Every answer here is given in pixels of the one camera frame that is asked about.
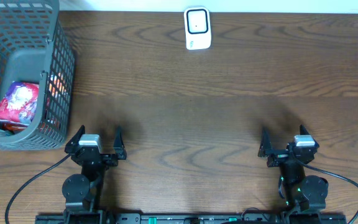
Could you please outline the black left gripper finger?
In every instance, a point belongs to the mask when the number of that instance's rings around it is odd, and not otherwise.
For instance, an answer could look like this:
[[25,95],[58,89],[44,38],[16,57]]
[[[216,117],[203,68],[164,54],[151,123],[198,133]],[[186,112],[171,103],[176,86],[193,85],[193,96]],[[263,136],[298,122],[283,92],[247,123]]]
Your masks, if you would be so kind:
[[115,154],[116,154],[118,160],[126,160],[127,159],[127,152],[125,149],[124,142],[122,140],[122,128],[120,126],[118,126],[116,129],[114,143],[113,143],[113,149],[115,151]]
[[65,152],[67,154],[75,154],[80,148],[79,141],[85,133],[85,126],[81,125],[77,133],[67,142],[65,146]]

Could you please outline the red snack bar wrapper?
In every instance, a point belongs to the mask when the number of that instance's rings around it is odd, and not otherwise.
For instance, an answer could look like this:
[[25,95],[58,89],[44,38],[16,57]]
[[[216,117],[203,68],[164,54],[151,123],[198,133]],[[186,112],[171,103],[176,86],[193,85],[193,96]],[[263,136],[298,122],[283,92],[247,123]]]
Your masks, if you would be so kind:
[[16,134],[25,130],[27,127],[19,124],[4,123],[3,128]]

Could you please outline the red purple pad packet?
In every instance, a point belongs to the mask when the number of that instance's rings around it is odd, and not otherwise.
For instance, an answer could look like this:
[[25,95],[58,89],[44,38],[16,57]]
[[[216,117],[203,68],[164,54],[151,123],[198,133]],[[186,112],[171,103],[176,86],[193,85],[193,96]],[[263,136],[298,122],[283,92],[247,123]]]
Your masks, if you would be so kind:
[[12,82],[0,101],[0,122],[28,126],[35,117],[39,85]]

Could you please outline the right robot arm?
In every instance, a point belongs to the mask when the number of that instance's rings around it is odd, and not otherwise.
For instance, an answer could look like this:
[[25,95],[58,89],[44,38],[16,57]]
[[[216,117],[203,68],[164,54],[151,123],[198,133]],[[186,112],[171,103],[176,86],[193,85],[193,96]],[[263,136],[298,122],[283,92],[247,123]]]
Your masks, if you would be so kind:
[[314,159],[319,144],[301,125],[285,149],[275,149],[266,128],[262,129],[259,157],[267,158],[268,167],[280,169],[279,189],[287,208],[280,214],[282,223],[321,223],[319,212],[326,208],[328,181],[316,175],[306,175],[305,165]]

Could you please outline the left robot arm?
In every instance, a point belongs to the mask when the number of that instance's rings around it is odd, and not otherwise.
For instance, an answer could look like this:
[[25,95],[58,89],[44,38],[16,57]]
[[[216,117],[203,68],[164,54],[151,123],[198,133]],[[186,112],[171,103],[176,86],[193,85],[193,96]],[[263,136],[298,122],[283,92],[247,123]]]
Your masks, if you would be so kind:
[[116,222],[114,215],[100,208],[99,203],[106,171],[127,158],[121,127],[116,129],[113,149],[112,154],[103,153],[100,136],[86,134],[84,126],[67,142],[65,152],[81,172],[69,176],[62,185],[65,223]]

